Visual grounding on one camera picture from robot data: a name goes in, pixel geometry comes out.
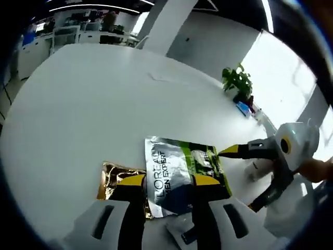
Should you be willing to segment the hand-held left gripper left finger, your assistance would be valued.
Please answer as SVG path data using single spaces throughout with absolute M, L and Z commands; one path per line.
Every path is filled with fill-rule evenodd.
M 95 201 L 74 222 L 66 249 L 141 249 L 145 175 L 124 178 L 108 200 Z

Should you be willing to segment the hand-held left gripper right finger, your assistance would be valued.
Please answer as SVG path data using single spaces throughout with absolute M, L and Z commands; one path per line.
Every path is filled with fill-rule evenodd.
M 198 249 L 270 249 L 276 237 L 256 213 L 210 176 L 193 175 L 193 223 Z

